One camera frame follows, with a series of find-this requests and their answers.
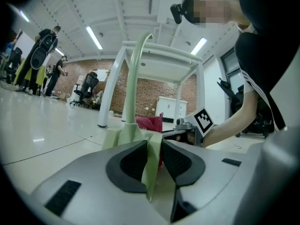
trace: white cabinet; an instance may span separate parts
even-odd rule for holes
[[[180,101],[179,117],[184,118],[187,113],[187,103],[186,101]],[[164,113],[164,118],[174,119],[176,108],[176,99],[169,97],[158,97],[156,106],[156,116],[160,113]]]

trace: fluorescent light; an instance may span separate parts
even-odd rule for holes
[[[191,54],[196,55],[206,42],[206,38],[201,38],[196,47],[192,50]]]
[[[19,13],[20,13],[21,16],[26,20],[26,22],[29,23],[29,19],[25,16],[25,14],[22,12],[22,10],[20,10]]]
[[[57,51],[60,55],[65,56],[60,50],[58,50],[57,48],[55,49],[55,51]]]
[[[33,142],[36,143],[36,142],[41,142],[41,141],[44,141],[44,140],[45,140],[44,138],[34,139]]]
[[[96,44],[97,48],[98,48],[99,50],[102,50],[103,48],[102,48],[102,46],[100,45],[99,41],[97,40],[95,34],[93,33],[92,28],[90,28],[90,26],[87,26],[87,27],[86,27],[86,30],[88,31],[90,37],[93,39],[93,41],[94,41],[94,43]]]

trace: light green pipe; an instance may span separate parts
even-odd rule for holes
[[[127,79],[127,92],[126,92],[126,123],[135,123],[135,101],[136,101],[136,84],[137,74],[140,65],[140,59],[143,52],[144,45],[147,39],[152,39],[153,35],[150,32],[146,32],[137,41],[133,50],[129,74]]]

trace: window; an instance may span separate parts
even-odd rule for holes
[[[227,81],[231,85],[234,93],[238,92],[238,88],[244,84],[244,77],[240,71],[238,59],[236,57],[234,48],[230,49],[221,57]]]

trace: person standing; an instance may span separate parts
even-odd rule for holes
[[[49,51],[49,53],[53,53],[55,51],[55,48],[57,47],[58,44],[58,39],[57,39],[57,34],[60,31],[60,26],[55,26],[53,30],[50,29],[44,29],[42,31],[39,32],[39,34],[35,37],[35,44],[32,47],[30,53],[28,54],[24,65],[18,75],[17,81],[16,81],[16,89],[15,91],[20,91],[21,90],[21,84],[23,79],[25,78],[27,72],[29,71],[29,69],[31,68],[31,58],[33,53],[35,52],[35,50],[39,47],[39,43],[40,41],[45,38],[47,35],[52,35],[53,39],[55,39],[52,49],[51,51]],[[28,94],[32,95],[33,93],[33,89],[37,80],[37,75],[38,75],[38,69],[32,69],[31,71],[31,78],[30,78],[30,83],[29,83],[29,91]]]
[[[56,63],[55,68],[53,70],[51,80],[48,84],[47,90],[46,90],[46,97],[50,97],[52,94],[52,91],[58,81],[58,78],[60,77],[60,74],[63,73],[63,75],[66,75],[66,71],[63,68],[63,62],[67,60],[67,56],[62,56],[61,59]]]

